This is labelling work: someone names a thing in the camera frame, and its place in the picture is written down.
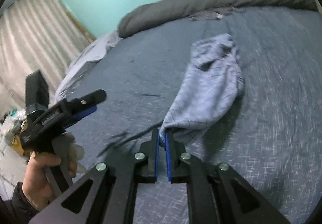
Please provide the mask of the person's left hand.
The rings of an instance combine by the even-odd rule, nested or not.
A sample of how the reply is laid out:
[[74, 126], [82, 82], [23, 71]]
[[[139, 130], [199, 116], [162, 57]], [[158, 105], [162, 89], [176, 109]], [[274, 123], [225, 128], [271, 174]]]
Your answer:
[[[67, 158], [69, 163], [68, 175], [73, 179], [78, 173], [86, 172], [84, 166], [78, 163], [84, 155], [84, 149], [75, 144], [75, 137], [71, 133], [67, 132], [63, 134], [63, 137], [71, 142]], [[60, 163], [61, 159], [58, 156], [48, 152], [33, 152], [31, 154], [22, 183], [22, 192], [37, 210], [46, 208], [54, 198], [44, 169], [58, 166]]]

